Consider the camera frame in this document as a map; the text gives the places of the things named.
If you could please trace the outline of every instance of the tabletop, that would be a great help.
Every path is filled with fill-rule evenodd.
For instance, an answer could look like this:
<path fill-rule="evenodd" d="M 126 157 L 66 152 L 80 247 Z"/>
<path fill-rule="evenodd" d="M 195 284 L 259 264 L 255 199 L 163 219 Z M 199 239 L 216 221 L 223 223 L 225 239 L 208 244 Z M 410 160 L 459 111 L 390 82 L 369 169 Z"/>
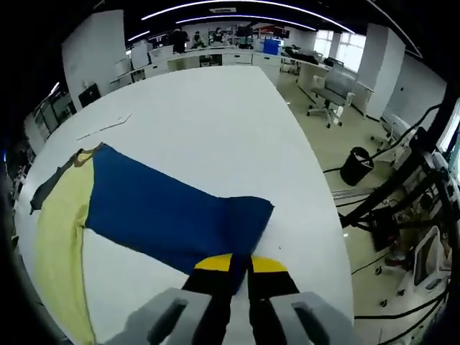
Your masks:
<path fill-rule="evenodd" d="M 98 132 L 120 118 L 128 119 Z M 275 209 L 255 254 L 283 263 L 299 291 L 317 293 L 352 322 L 350 265 L 334 200 L 302 129 L 258 67 L 194 68 L 148 78 L 62 124 L 34 161 L 17 204 L 19 250 L 32 283 L 40 212 L 29 215 L 29 201 L 57 166 L 100 142 L 214 196 L 269 200 Z M 83 275 L 99 343 L 121 332 L 130 313 L 156 294 L 187 279 L 90 229 L 83 239 Z M 224 344 L 254 342 L 246 297 L 242 285 L 231 302 Z"/>

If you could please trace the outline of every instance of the blue cloth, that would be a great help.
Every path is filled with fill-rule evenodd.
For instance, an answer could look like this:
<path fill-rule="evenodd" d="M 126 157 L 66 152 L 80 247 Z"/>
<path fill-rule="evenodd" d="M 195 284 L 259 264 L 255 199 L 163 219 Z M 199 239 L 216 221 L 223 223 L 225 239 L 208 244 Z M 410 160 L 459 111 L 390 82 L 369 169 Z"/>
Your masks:
<path fill-rule="evenodd" d="M 207 257 L 251 254 L 272 214 L 269 201 L 209 195 L 108 145 L 93 166 L 86 226 L 186 274 Z"/>

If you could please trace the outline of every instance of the white wall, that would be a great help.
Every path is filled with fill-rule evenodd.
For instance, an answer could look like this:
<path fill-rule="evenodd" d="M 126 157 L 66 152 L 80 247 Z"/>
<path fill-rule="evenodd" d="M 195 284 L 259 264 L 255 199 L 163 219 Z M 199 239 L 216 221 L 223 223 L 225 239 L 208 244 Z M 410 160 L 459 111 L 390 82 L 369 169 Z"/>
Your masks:
<path fill-rule="evenodd" d="M 330 58 L 335 59 L 337 57 L 337 53 L 339 52 L 340 37 L 341 37 L 341 34 L 339 32 L 334 32 L 333 37 L 332 37 L 331 50 L 329 50 Z"/>
<path fill-rule="evenodd" d="M 64 41 L 65 79 L 77 110 L 82 109 L 78 95 L 91 84 L 102 96 L 112 91 L 114 66 L 126 57 L 125 50 L 122 10 L 92 14 Z"/>
<path fill-rule="evenodd" d="M 374 86 L 374 94 L 367 104 L 367 115 L 373 119 L 380 119 L 388 105 L 400 74 L 404 50 L 404 42 L 388 29 L 385 54 Z"/>
<path fill-rule="evenodd" d="M 388 105 L 412 126 L 426 109 L 442 102 L 445 90 L 446 82 L 439 75 L 406 54 Z M 422 123 L 425 129 L 429 128 L 436 113 L 432 111 Z"/>
<path fill-rule="evenodd" d="M 285 39 L 285 47 L 297 45 L 304 53 L 313 53 L 315 47 L 316 32 L 302 31 L 293 27 L 286 27 L 290 31 L 289 38 Z"/>
<path fill-rule="evenodd" d="M 40 133 L 40 130 L 35 123 L 34 117 L 32 114 L 29 114 L 28 117 L 24 120 L 24 132 L 26 134 L 29 145 L 36 155 L 42 151 L 42 148 L 45 146 L 45 139 Z"/>
<path fill-rule="evenodd" d="M 374 88 L 377 82 L 380 66 L 385 56 L 387 38 L 388 29 L 386 27 L 369 24 L 358 76 L 359 81 L 370 88 Z"/>

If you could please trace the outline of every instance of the blue box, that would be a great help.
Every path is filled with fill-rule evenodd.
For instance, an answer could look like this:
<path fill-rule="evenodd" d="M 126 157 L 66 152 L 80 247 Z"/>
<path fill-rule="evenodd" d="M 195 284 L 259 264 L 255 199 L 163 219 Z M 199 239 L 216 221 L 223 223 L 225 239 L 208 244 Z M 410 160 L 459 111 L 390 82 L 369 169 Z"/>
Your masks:
<path fill-rule="evenodd" d="M 278 55 L 280 50 L 280 41 L 278 40 L 267 40 L 264 41 L 264 53 L 271 55 Z"/>

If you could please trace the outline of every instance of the person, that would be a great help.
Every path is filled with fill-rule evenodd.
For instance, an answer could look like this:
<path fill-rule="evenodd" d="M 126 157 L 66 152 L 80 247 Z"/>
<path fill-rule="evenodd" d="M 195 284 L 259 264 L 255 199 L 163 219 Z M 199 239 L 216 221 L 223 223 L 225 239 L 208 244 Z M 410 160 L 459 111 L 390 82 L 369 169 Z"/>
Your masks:
<path fill-rule="evenodd" d="M 193 36 L 193 45 L 192 49 L 196 49 L 199 47 L 205 47 L 203 41 L 201 40 L 200 32 L 197 31 L 195 32 L 195 35 Z"/>
<path fill-rule="evenodd" d="M 173 52 L 185 52 L 185 43 L 189 41 L 188 34 L 178 27 L 170 35 L 170 43 L 173 45 Z"/>
<path fill-rule="evenodd" d="M 216 32 L 213 33 L 213 42 L 222 43 L 222 30 L 220 27 L 217 27 Z"/>

